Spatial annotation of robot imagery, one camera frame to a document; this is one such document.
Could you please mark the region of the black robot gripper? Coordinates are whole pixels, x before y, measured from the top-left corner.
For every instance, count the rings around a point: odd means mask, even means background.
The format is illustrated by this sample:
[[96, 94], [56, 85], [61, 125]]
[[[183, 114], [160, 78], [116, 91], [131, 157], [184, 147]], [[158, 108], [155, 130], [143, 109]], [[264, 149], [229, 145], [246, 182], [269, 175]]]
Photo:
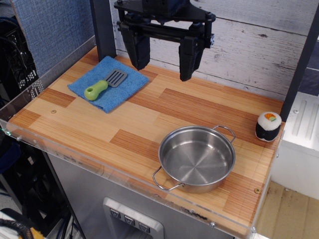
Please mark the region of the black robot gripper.
[[[199, 68], [204, 47], [211, 48], [214, 44], [214, 34], [211, 30], [216, 16], [195, 7], [188, 0], [118, 0], [114, 3], [114, 8], [119, 11], [120, 20], [124, 20], [124, 14], [128, 12], [156, 20], [161, 24], [168, 21], [193, 22], [180, 41], [178, 49], [182, 81], [189, 80], [193, 72]], [[146, 23], [132, 24], [119, 21], [118, 25], [132, 65], [137, 70], [145, 68], [150, 61], [150, 38], [144, 36], [143, 32]]]

